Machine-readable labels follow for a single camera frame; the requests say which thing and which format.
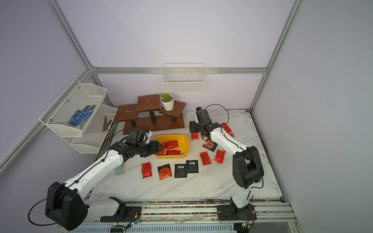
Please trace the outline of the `small red tea bag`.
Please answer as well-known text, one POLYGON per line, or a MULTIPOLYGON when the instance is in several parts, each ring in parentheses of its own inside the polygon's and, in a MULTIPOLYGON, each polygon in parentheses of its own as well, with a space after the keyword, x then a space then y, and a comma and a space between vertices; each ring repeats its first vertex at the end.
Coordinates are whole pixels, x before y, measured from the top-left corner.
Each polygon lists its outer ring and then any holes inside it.
POLYGON ((198 133, 192 133, 191 134, 191 139, 192 140, 198 140, 199 139, 199 134, 198 133))

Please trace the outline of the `black red patterned tea bag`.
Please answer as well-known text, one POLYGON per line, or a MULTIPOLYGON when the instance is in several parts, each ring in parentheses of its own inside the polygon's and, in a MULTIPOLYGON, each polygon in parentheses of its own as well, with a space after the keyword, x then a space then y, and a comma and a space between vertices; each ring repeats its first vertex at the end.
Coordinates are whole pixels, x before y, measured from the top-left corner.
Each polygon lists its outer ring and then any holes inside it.
POLYGON ((205 143, 203 144, 203 147, 205 148, 205 149, 208 149, 208 150, 210 150, 210 151, 215 151, 216 150, 216 148, 217 148, 217 143, 215 143, 215 142, 213 142, 213 141, 211 141, 211 140, 207 140, 207 141, 205 141, 205 143))

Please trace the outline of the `yellow plastic storage box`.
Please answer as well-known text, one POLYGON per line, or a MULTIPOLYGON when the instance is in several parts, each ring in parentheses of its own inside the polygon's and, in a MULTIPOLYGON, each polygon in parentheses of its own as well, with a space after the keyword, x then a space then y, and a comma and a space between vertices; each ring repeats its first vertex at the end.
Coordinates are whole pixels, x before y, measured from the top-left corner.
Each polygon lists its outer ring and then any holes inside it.
POLYGON ((154 156, 158 159, 178 159, 185 158, 189 153, 189 138, 186 135, 159 135, 155 138, 155 141, 164 143, 166 141, 177 140, 179 147, 174 148, 174 150, 179 150, 179 155, 157 155, 154 156))

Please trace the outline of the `black green label tea bag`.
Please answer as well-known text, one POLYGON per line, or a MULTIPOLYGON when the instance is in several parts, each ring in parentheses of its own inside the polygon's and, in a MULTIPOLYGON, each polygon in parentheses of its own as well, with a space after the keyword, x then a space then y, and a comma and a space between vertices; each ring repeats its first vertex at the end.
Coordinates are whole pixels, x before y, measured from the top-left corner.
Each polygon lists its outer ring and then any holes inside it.
POLYGON ((186 164, 175 164, 174 177, 175 178, 187 178, 187 165, 186 164))

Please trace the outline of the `red tea bag gold text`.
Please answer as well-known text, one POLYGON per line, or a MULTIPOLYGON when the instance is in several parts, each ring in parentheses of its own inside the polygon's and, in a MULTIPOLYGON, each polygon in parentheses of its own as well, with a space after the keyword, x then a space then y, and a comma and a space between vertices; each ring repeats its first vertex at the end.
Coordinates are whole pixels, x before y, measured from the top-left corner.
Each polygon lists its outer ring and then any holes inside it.
POLYGON ((206 165, 210 165, 210 164, 211 164, 211 160, 210 160, 210 158, 209 158, 209 155, 208 155, 208 152, 207 152, 207 151, 205 151, 205 152, 201 152, 201 153, 200 153, 200 158, 201 158, 201 160, 202 160, 202 164, 203 164, 204 166, 206 166, 206 165))

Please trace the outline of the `black red label tea bag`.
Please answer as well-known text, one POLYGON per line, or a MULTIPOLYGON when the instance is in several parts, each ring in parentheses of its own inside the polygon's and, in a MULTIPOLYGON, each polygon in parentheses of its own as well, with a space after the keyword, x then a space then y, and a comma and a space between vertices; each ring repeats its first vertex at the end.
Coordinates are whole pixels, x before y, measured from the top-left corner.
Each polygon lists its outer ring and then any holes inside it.
POLYGON ((199 172, 198 160, 187 160, 186 166, 188 174, 199 172))

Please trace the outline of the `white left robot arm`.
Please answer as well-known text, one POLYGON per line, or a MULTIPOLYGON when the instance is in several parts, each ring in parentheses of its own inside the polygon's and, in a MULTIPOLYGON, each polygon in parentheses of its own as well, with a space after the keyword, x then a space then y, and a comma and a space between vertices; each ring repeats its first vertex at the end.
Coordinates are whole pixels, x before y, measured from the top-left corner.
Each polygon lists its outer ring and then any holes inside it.
POLYGON ((131 130, 84 171, 64 183, 53 183, 47 192, 45 216, 69 231, 86 220, 103 218, 119 222, 130 217, 126 202, 119 198, 111 196, 107 200, 92 202, 86 202, 84 198, 106 175, 128 159, 161 152, 164 146, 151 140, 151 135, 149 130, 131 130))

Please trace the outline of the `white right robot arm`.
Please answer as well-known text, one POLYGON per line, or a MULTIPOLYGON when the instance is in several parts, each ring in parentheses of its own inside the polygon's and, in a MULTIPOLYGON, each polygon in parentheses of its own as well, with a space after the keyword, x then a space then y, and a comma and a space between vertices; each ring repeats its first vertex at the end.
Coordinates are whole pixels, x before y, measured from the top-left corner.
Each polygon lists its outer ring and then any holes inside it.
POLYGON ((258 149, 234 139, 219 123, 212 121, 206 109, 197 107, 195 117, 195 121, 189 122, 189 131, 200 133, 232 156, 232 175, 239 190, 234 193, 230 203, 235 210, 245 208, 254 196, 252 189, 264 187, 264 168, 258 149))

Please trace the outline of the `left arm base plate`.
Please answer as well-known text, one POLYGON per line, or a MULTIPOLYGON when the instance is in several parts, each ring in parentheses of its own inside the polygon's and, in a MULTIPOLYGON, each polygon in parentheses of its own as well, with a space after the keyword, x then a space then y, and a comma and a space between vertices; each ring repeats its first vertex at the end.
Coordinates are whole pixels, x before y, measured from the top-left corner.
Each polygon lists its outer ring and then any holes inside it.
POLYGON ((140 219, 142 207, 141 206, 127 206, 127 203, 116 197, 109 197, 119 206, 115 213, 111 216, 102 216, 100 222, 135 222, 140 219))

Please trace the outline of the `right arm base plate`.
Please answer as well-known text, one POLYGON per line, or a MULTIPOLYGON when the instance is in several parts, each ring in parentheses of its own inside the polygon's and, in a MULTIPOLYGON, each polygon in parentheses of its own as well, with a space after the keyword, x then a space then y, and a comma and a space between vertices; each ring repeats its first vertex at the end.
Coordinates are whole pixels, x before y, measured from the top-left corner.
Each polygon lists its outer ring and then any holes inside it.
POLYGON ((252 204, 247 204, 243 208, 237 208, 233 202, 229 205, 218 205, 217 214, 219 221, 230 221, 230 220, 257 220, 256 211, 252 204))

